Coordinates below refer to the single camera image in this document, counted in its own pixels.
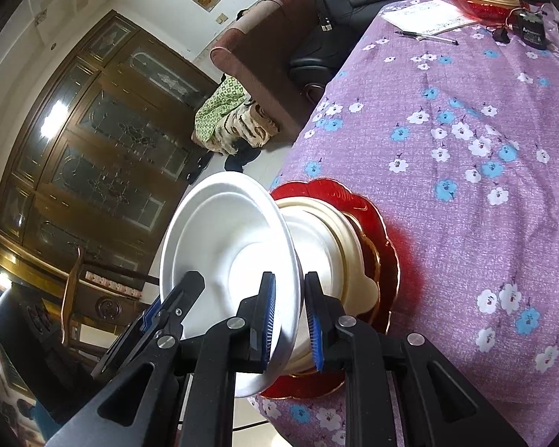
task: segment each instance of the floor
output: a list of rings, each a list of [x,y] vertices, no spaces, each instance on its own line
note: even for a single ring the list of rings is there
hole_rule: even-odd
[[[261,155],[255,161],[244,167],[244,173],[256,179],[265,188],[269,188],[278,174],[284,158],[290,151],[290,146],[279,145],[274,148],[263,149]],[[203,171],[195,185],[203,181],[207,176],[224,171],[225,157],[215,155]],[[161,260],[161,246],[155,256],[150,274],[159,277],[159,266]],[[143,290],[143,301],[152,302],[158,290],[156,288],[147,290],[149,284],[145,284]],[[243,427],[265,420],[245,398],[236,399],[234,402],[234,428]],[[270,424],[258,425],[234,432],[234,447],[289,447],[286,442]]]

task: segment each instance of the notebook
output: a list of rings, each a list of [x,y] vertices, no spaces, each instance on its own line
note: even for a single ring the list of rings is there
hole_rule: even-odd
[[[436,35],[478,20],[467,17],[455,5],[441,0],[430,0],[383,13],[382,18],[400,30],[424,35]]]

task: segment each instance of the red scalloped plate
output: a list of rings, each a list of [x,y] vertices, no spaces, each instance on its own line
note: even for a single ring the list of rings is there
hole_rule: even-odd
[[[328,178],[312,180],[309,183],[287,182],[271,192],[274,200],[290,197],[311,197],[333,205],[342,212],[353,225],[362,247],[365,274],[378,279],[380,300],[378,307],[360,315],[381,333],[389,328],[391,309],[398,294],[400,268],[398,255],[388,238],[385,222],[379,210],[364,197],[355,195],[341,183]],[[376,255],[380,258],[379,273],[376,270]],[[310,399],[336,391],[344,383],[344,375],[339,373],[317,373],[314,371],[300,375],[282,376],[261,393],[272,399]]]
[[[478,18],[483,23],[494,23],[495,25],[503,25],[513,10],[513,8],[504,8],[492,3],[474,3],[470,0],[452,0],[452,2],[467,16]],[[522,0],[520,0],[520,6],[530,8]]]

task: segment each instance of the wooden cabinet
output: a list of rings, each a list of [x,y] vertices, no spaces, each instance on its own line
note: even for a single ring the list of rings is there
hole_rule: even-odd
[[[111,12],[39,96],[0,185],[0,232],[69,271],[82,245],[147,271],[204,150],[196,110],[216,85]]]

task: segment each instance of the purple tablecloth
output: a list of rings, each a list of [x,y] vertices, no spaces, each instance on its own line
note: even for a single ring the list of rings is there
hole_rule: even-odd
[[[273,185],[331,177],[376,204],[403,258],[391,334],[427,336],[531,447],[559,431],[559,54],[546,23],[539,51],[479,25],[444,34],[459,46],[419,42],[377,16]],[[253,401],[294,446],[344,445],[343,391]]]

